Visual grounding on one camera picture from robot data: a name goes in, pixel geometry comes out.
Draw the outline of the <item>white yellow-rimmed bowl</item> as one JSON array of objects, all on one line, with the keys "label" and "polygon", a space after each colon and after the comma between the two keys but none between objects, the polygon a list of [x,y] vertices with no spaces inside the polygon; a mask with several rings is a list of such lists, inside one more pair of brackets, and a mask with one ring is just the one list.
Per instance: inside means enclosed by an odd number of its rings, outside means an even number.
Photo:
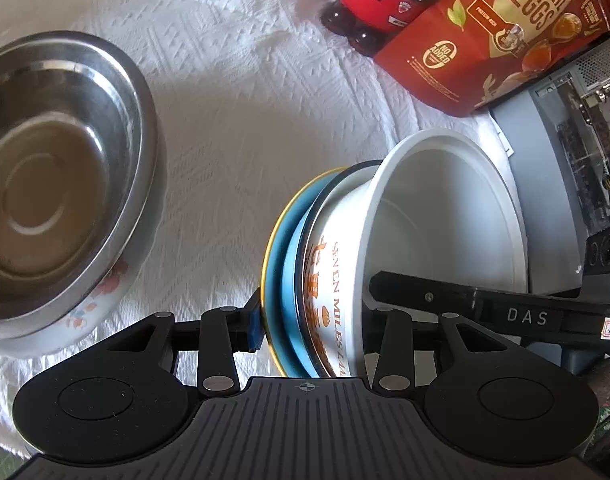
[{"label": "white yellow-rimmed bowl", "polygon": [[309,377],[283,328],[280,285],[285,253],[299,220],[325,186],[343,170],[345,167],[339,167],[319,174],[291,198],[279,214],[265,249],[259,285],[262,320],[269,352],[283,377]]}]

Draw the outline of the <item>blue ceramic bowl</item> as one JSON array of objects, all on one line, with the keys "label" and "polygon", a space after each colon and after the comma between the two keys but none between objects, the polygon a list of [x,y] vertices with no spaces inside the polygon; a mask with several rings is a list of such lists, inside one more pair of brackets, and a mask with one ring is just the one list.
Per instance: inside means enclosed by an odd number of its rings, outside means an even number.
[{"label": "blue ceramic bowl", "polygon": [[341,174],[328,183],[303,218],[299,220],[285,253],[280,285],[283,328],[299,362],[312,378],[328,377],[330,373],[323,365],[322,358],[317,356],[307,330],[303,299],[307,240],[325,200],[330,198],[334,191],[348,192],[367,182],[375,174],[375,170],[380,164],[379,159],[360,162],[345,168]]}]

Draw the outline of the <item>white computer case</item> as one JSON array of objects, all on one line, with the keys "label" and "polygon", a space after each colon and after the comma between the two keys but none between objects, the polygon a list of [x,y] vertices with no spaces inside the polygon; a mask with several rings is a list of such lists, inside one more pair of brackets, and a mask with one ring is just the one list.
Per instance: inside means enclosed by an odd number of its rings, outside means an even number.
[{"label": "white computer case", "polygon": [[509,144],[530,289],[610,302],[610,38],[491,113]]}]

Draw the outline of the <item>red quail eggs bag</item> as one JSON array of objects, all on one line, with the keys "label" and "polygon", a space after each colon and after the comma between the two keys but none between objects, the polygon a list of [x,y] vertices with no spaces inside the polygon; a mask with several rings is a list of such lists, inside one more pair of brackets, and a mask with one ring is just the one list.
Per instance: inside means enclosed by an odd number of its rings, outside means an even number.
[{"label": "red quail eggs bag", "polygon": [[610,32],[610,0],[437,0],[375,62],[415,98],[466,116]]}]

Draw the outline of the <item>white textured tablecloth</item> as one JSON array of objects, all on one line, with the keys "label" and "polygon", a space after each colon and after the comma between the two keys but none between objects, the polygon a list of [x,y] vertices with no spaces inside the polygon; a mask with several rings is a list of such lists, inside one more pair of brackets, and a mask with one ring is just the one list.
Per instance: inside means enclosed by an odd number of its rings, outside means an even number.
[{"label": "white textured tablecloth", "polygon": [[0,47],[44,30],[90,32],[142,70],[167,153],[165,211],[110,336],[157,310],[197,318],[257,286],[273,225],[324,171],[384,157],[431,127],[479,143],[504,177],[490,115],[424,105],[319,21],[329,0],[0,0]]}]

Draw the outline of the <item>stainless steel bowl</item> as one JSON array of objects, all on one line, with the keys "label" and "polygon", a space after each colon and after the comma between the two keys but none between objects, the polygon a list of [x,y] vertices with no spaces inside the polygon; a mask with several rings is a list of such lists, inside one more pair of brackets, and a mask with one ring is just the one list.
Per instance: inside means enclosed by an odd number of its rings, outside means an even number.
[{"label": "stainless steel bowl", "polygon": [[0,340],[50,326],[110,272],[159,149],[148,84],[111,42],[55,30],[0,48]]}]

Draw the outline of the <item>white floral ceramic bowl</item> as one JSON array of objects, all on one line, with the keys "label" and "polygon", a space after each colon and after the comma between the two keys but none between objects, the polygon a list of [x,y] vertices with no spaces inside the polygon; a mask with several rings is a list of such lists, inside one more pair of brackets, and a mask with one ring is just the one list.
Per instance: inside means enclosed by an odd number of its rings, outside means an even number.
[{"label": "white floral ceramic bowl", "polygon": [[153,246],[164,209],[164,191],[152,192],[134,234],[113,268],[81,302],[54,324],[33,334],[0,341],[0,356],[30,359],[58,352],[86,337],[122,301]]}]

